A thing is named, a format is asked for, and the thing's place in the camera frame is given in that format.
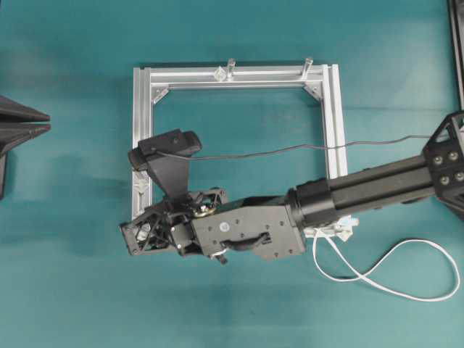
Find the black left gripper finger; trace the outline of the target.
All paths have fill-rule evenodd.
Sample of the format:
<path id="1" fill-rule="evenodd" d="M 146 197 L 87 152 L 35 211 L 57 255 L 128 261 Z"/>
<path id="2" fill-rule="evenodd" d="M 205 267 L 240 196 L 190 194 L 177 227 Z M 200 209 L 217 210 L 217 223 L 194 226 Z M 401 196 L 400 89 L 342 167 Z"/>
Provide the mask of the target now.
<path id="1" fill-rule="evenodd" d="M 48 122 L 50 116 L 1 96 L 2 122 Z"/>
<path id="2" fill-rule="evenodd" d="M 50 124 L 2 123 L 1 154 L 51 130 Z"/>

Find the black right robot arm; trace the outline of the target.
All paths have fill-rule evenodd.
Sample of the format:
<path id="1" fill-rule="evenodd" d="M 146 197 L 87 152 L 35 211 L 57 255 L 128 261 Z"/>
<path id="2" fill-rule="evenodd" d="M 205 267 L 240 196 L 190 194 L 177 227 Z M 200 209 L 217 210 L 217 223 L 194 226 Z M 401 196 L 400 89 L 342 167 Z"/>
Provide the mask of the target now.
<path id="1" fill-rule="evenodd" d="M 214 188 L 189 191 L 189 165 L 202 145 L 192 131 L 145 139 L 129 152 L 137 172 L 162 189 L 161 202 L 120 226 L 133 256 L 177 252 L 226 263 L 226 253 L 254 252 L 267 260 L 305 250 L 304 231 L 348 215 L 435 196 L 463 210 L 463 114 L 453 113 L 415 157 L 339 178 L 309 181 L 283 196 L 229 202 Z"/>

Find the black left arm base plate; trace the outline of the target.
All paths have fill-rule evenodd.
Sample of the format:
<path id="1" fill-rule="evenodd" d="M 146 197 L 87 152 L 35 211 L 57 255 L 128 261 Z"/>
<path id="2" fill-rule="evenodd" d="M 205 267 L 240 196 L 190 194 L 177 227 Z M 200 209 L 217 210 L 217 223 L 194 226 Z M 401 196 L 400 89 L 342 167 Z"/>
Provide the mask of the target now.
<path id="1" fill-rule="evenodd" d="M 6 175 L 7 175 L 7 160 L 8 160 L 8 153 L 5 153 L 1 156 L 1 159 L 0 159 L 0 199 L 4 198 L 4 190 L 5 190 Z"/>

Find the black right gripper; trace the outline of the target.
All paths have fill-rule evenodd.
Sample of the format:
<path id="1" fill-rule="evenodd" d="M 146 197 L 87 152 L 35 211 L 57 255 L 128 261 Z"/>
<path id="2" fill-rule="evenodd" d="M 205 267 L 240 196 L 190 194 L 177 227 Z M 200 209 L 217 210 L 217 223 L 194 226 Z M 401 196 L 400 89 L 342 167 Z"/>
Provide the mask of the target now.
<path id="1" fill-rule="evenodd" d="M 181 257 L 203 255 L 191 222 L 213 214 L 227 202 L 226 190 L 218 187 L 190 191 L 177 199 L 163 197 L 133 220 L 120 224 L 128 254 L 176 252 Z"/>

